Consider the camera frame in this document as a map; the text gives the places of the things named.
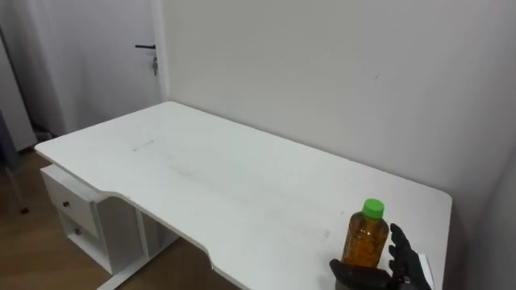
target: desk leg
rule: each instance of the desk leg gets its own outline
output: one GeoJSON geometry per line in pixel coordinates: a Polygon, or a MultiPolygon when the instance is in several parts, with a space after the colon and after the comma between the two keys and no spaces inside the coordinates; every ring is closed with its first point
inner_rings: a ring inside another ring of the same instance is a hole
{"type": "Polygon", "coordinates": [[[118,286],[122,285],[127,279],[133,276],[139,269],[158,256],[164,249],[169,247],[175,240],[176,238],[168,240],[152,257],[143,255],[139,259],[135,260],[125,269],[113,275],[111,279],[107,280],[101,287],[97,288],[97,290],[115,290],[118,286]]]}

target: wooden floor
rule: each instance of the wooden floor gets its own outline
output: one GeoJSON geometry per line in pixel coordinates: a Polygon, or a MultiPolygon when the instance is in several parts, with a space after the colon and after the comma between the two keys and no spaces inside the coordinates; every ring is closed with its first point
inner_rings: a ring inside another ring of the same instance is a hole
{"type": "MultiPolygon", "coordinates": [[[[21,215],[5,174],[0,175],[0,289],[96,289],[109,274],[63,234],[36,153],[22,156],[16,179],[30,213],[21,215]]],[[[207,256],[179,239],[131,277],[122,290],[237,289],[210,268],[207,256]]]]}

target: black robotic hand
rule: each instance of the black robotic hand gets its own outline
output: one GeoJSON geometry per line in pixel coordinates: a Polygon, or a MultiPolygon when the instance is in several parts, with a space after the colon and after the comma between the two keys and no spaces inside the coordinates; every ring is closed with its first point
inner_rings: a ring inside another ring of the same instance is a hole
{"type": "Polygon", "coordinates": [[[391,224],[390,230],[394,243],[394,246],[389,246],[389,253],[393,256],[389,261],[392,276],[385,270],[347,265],[333,259],[330,267],[337,281],[351,290],[431,290],[419,256],[410,247],[402,229],[391,224]]]}

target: white desk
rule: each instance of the white desk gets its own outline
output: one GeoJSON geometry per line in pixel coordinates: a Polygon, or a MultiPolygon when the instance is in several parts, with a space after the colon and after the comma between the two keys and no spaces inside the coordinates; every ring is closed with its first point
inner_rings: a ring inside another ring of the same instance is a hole
{"type": "Polygon", "coordinates": [[[442,287],[452,199],[439,190],[174,102],[36,150],[203,249],[241,288],[333,289],[328,263],[368,197],[442,287]]]}

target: door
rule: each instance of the door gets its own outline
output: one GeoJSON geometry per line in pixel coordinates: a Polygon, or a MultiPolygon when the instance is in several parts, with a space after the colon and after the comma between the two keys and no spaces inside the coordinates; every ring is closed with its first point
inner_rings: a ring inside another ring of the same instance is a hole
{"type": "Polygon", "coordinates": [[[44,0],[68,131],[161,102],[148,0],[44,0]]]}

